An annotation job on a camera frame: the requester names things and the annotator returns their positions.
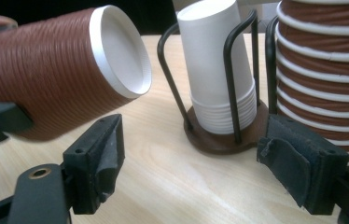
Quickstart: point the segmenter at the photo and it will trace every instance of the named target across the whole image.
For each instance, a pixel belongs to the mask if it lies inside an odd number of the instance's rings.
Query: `stack of paper cups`
[[[241,22],[236,0],[205,0],[178,13],[188,69],[190,97],[200,125],[210,133],[233,133],[223,49]],[[257,114],[255,83],[239,35],[232,49],[234,82],[241,129]]]
[[[349,153],[349,0],[284,0],[277,14],[279,113]]]

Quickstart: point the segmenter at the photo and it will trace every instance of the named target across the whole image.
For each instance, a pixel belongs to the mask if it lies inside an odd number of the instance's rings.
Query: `brown round base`
[[[241,131],[241,143],[236,143],[233,133],[215,134],[207,132],[197,121],[193,107],[188,111],[188,117],[193,125],[193,129],[190,130],[187,123],[184,122],[184,130],[192,145],[203,152],[228,155],[246,151],[251,147],[257,146],[259,138],[266,133],[268,107],[260,102],[260,105],[257,107],[255,119],[247,128]]]

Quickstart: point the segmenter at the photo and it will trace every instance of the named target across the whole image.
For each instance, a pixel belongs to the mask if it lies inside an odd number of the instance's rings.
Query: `ribbed paper cup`
[[[349,152],[349,0],[283,0],[277,14],[278,113]]]
[[[298,21],[329,26],[349,26],[349,0],[283,0],[281,9]]]
[[[146,93],[151,67],[131,20],[113,6],[0,32],[0,102],[25,110],[49,140]]]

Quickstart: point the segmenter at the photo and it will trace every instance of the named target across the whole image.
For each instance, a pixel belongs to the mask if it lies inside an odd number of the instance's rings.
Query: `wooden table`
[[[298,208],[271,171],[256,162],[256,149],[229,155],[201,153],[188,141],[183,119],[158,62],[159,36],[143,36],[153,69],[151,90],[110,113],[123,116],[126,160],[116,192],[93,216],[74,223],[336,223]],[[245,35],[251,56],[250,35]],[[267,104],[264,36],[259,37],[261,99]],[[166,58],[186,108],[191,107],[181,39],[168,39]],[[61,163],[62,153],[91,123],[47,143],[10,139],[0,143],[0,200],[17,177],[43,163]]]

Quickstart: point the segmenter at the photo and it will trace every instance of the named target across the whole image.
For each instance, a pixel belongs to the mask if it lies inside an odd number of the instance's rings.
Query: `screw hole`
[[[49,168],[41,168],[41,169],[38,169],[34,172],[31,172],[29,174],[29,178],[30,179],[43,178],[44,176],[49,175],[50,172],[51,172],[51,170]]]

